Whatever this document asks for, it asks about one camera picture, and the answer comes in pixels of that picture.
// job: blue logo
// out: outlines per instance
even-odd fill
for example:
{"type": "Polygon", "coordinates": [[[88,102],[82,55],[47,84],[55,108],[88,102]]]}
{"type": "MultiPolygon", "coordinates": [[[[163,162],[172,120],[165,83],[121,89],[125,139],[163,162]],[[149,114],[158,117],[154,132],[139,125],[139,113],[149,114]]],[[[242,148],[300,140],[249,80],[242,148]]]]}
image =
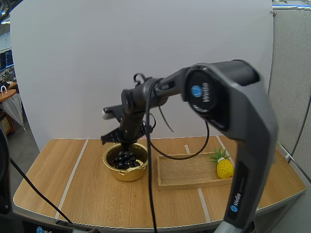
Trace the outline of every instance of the blue logo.
{"type": "Polygon", "coordinates": [[[200,86],[193,86],[191,88],[191,93],[194,97],[201,97],[202,96],[202,88],[200,86]]]}
{"type": "Polygon", "coordinates": [[[38,228],[37,228],[37,233],[43,233],[42,227],[38,227],[38,228]]]}
{"type": "Polygon", "coordinates": [[[237,208],[235,205],[231,205],[231,206],[230,206],[230,209],[231,209],[233,212],[237,212],[237,211],[238,211],[238,208],[237,208]]]}

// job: white stripe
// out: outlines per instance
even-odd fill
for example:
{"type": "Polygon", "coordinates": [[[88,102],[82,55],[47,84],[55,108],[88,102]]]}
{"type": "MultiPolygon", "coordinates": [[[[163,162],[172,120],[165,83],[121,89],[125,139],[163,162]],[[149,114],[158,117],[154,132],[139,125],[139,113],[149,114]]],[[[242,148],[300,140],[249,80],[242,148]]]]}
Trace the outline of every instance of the white stripe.
{"type": "MultiPolygon", "coordinates": [[[[187,154],[190,154],[190,150],[189,150],[189,147],[188,147],[187,144],[185,145],[185,148],[186,148],[187,154]]],[[[207,206],[206,206],[206,203],[205,203],[205,199],[204,199],[204,196],[203,196],[202,189],[198,188],[198,192],[199,192],[199,196],[200,196],[200,200],[201,200],[201,204],[202,204],[202,208],[203,208],[203,211],[204,211],[206,222],[210,222],[210,217],[209,217],[209,213],[208,213],[208,209],[207,209],[207,206]]]]}
{"type": "MultiPolygon", "coordinates": [[[[223,142],[220,140],[220,138],[219,138],[219,136],[218,135],[216,135],[216,138],[218,139],[218,141],[219,141],[219,143],[220,143],[220,145],[222,145],[222,148],[225,150],[226,148],[225,148],[225,146],[224,146],[224,144],[223,144],[223,142]]],[[[229,157],[229,160],[230,160],[230,162],[232,163],[232,165],[234,166],[234,161],[233,161],[233,159],[231,158],[231,156],[230,156],[230,154],[229,154],[229,152],[228,152],[228,150],[226,150],[226,155],[229,157]]]]}
{"type": "Polygon", "coordinates": [[[185,145],[185,148],[186,148],[186,152],[187,152],[187,154],[190,154],[190,150],[189,150],[189,147],[188,147],[188,145],[187,145],[187,144],[185,145]]]}
{"type": "MultiPolygon", "coordinates": [[[[67,195],[67,192],[68,192],[70,183],[71,183],[72,178],[73,178],[73,175],[74,175],[74,173],[75,173],[75,171],[76,171],[76,169],[77,169],[77,167],[78,167],[78,165],[79,165],[79,162],[80,162],[80,160],[81,160],[82,154],[83,154],[83,152],[84,152],[84,150],[85,150],[85,148],[86,148],[87,143],[88,143],[88,139],[87,139],[86,142],[84,143],[84,146],[83,146],[83,148],[82,148],[82,150],[81,150],[81,152],[80,152],[80,155],[79,155],[79,157],[78,157],[78,159],[77,159],[77,162],[76,162],[76,164],[75,164],[74,167],[73,167],[73,170],[72,170],[71,175],[70,175],[70,177],[69,177],[69,180],[68,180],[68,182],[67,182],[67,185],[66,185],[64,194],[63,194],[62,199],[60,200],[60,203],[59,203],[59,206],[58,206],[58,209],[59,209],[59,210],[62,210],[62,207],[63,207],[64,201],[65,201],[65,198],[66,198],[66,195],[67,195]]],[[[56,218],[56,219],[59,218],[59,213],[58,213],[58,212],[56,213],[55,218],[56,218]]]]}

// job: floor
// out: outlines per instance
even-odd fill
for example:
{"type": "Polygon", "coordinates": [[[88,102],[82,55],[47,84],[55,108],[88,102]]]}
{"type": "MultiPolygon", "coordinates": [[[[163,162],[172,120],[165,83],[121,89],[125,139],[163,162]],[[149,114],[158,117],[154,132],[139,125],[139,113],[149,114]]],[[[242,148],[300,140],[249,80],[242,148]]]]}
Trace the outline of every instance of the floor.
{"type": "MultiPolygon", "coordinates": [[[[39,155],[39,149],[35,142],[35,138],[30,129],[26,115],[23,116],[23,127],[14,122],[15,133],[7,135],[9,142],[10,156],[23,172],[27,172],[36,157],[39,155]]],[[[11,166],[11,196],[13,196],[22,181],[22,176],[11,166]]]]}

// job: white backdrop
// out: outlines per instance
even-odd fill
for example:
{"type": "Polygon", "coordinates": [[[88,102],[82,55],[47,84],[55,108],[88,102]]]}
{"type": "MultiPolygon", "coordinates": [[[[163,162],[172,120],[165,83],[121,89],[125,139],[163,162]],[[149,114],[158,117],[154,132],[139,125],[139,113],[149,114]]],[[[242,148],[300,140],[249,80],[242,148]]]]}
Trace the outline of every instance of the white backdrop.
{"type": "MultiPolygon", "coordinates": [[[[23,1],[11,13],[17,81],[41,150],[53,138],[99,138],[117,127],[104,107],[120,104],[133,75],[165,77],[199,62],[244,59],[269,83],[271,1],[23,1]]],[[[153,138],[206,135],[181,101],[153,110],[153,138]]]]}

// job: toy pineapple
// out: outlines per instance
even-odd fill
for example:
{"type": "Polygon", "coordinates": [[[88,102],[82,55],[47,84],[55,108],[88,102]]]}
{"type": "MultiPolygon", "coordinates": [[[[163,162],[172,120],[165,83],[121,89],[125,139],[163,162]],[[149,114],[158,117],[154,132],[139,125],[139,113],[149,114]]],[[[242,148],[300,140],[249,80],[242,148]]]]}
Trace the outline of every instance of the toy pineapple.
{"type": "Polygon", "coordinates": [[[215,154],[211,155],[210,158],[213,162],[217,163],[217,175],[220,179],[229,178],[233,176],[234,167],[230,160],[228,160],[229,156],[225,154],[226,150],[223,152],[221,148],[217,151],[214,149],[215,154]]]}

